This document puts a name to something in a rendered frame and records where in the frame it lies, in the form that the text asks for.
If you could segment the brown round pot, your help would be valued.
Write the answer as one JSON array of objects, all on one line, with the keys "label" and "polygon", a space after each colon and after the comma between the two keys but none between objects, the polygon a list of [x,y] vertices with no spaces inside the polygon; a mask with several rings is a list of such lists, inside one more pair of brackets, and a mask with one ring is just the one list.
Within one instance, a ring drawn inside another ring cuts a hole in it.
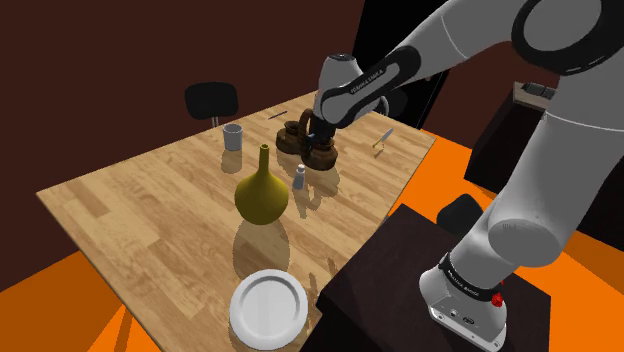
[{"label": "brown round pot", "polygon": [[287,121],[277,132],[276,147],[286,154],[308,155],[310,150],[305,144],[306,137],[306,125],[301,126],[298,121]]}]

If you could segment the grey cup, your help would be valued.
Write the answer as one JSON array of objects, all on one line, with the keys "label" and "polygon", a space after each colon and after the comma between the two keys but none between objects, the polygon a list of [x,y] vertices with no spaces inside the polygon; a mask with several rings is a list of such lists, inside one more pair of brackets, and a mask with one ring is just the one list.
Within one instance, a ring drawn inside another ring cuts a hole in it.
[{"label": "grey cup", "polygon": [[224,148],[228,151],[242,149],[243,127],[239,124],[229,123],[222,127]]}]

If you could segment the olive yellow vase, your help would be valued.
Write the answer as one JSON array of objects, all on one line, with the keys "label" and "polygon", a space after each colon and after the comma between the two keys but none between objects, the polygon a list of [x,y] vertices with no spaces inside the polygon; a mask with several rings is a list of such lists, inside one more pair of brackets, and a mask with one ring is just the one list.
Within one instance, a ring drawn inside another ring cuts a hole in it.
[{"label": "olive yellow vase", "polygon": [[242,179],[234,193],[235,206],[246,221],[267,225],[277,220],[289,201],[289,189],[269,170],[270,146],[259,147],[258,169]]}]

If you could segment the dark robot stand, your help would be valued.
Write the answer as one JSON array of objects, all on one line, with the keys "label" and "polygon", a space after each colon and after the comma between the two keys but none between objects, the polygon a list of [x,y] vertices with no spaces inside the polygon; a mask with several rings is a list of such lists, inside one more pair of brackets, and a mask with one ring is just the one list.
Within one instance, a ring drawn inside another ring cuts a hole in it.
[{"label": "dark robot stand", "polygon": [[300,352],[483,352],[435,322],[420,275],[460,238],[401,205],[320,291]]}]

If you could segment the wooden table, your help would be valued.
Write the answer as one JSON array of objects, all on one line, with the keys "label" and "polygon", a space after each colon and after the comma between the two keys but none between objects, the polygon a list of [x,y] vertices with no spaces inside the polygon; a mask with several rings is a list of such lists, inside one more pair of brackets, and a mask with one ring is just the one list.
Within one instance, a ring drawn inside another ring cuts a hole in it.
[{"label": "wooden table", "polygon": [[433,146],[432,136],[370,113],[337,132],[335,166],[308,171],[278,220],[245,221],[234,205],[237,184],[256,171],[260,145],[273,145],[284,123],[312,104],[307,94],[242,117],[237,152],[213,128],[39,192],[162,352],[250,352],[229,322],[241,280],[281,269],[315,301]]}]

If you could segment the white plate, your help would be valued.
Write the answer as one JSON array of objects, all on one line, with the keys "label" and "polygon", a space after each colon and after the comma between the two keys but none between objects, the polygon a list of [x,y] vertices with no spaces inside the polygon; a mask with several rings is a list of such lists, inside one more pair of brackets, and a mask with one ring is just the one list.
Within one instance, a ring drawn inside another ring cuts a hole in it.
[{"label": "white plate", "polygon": [[308,316],[303,286],[278,269],[257,271],[235,289],[229,306],[234,334],[259,351],[285,347],[302,332]]}]

